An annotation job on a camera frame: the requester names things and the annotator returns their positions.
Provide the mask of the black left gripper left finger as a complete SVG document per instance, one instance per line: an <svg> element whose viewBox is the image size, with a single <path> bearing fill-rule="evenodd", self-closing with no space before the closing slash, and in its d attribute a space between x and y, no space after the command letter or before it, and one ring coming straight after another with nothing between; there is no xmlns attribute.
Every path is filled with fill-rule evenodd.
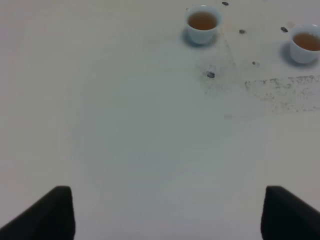
<svg viewBox="0 0 320 240"><path fill-rule="evenodd" d="M72 190L56 186L0 228L2 240L73 240L76 221Z"/></svg>

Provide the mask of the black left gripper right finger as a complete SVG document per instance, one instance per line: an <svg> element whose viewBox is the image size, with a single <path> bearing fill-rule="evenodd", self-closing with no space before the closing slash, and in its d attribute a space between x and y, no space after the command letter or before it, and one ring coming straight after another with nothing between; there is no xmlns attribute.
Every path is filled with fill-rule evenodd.
<svg viewBox="0 0 320 240"><path fill-rule="evenodd" d="M318 240L320 212L282 186L267 186L260 232L264 240Z"/></svg>

